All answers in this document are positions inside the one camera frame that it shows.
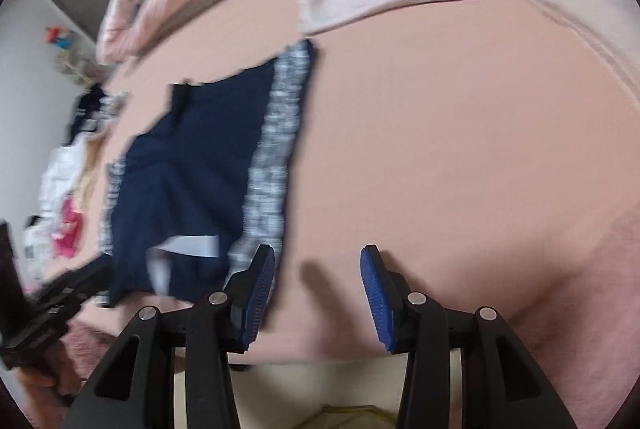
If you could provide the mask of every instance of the black clamp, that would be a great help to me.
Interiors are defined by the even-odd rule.
[[[186,348],[190,429],[239,429],[227,353],[255,340],[273,283],[275,257],[260,245],[223,292],[161,314],[142,308],[82,388],[63,429],[172,429],[175,348]]]
[[[449,426],[449,351],[462,356],[463,429],[575,429],[565,405],[507,322],[489,307],[443,308],[386,269],[375,245],[360,274],[379,340],[409,353],[398,429]]]

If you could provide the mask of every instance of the floor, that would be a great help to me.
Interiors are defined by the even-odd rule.
[[[460,427],[460,354],[450,356],[450,425]],[[341,364],[270,364],[232,372],[242,429],[290,429],[323,404],[375,405],[398,412],[406,355]],[[175,375],[175,429],[186,429],[184,372]]]

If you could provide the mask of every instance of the navy blue shorts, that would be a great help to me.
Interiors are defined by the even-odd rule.
[[[175,236],[216,238],[213,257],[168,252],[168,294],[196,301],[246,269],[260,243],[282,251],[289,162],[316,51],[308,40],[225,80],[173,86],[171,109],[111,168],[101,249],[110,302],[154,291],[147,253]]]

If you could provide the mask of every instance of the metal rivet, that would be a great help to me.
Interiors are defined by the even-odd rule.
[[[215,292],[209,296],[209,302],[211,304],[224,304],[228,297],[224,292]]]
[[[156,315],[156,309],[153,306],[145,306],[138,312],[138,317],[140,317],[143,321],[148,321],[149,319],[153,319]]]
[[[425,304],[427,302],[427,296],[420,292],[411,292],[406,298],[411,304]]]
[[[494,321],[498,318],[498,314],[493,308],[489,308],[485,306],[484,308],[480,308],[480,316],[482,319],[486,321]]]

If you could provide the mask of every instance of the white wall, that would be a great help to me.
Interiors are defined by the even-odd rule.
[[[4,0],[0,6],[0,217],[22,252],[22,227],[38,211],[40,175],[63,141],[80,89],[56,72],[56,48],[44,28],[65,25],[47,0]]]

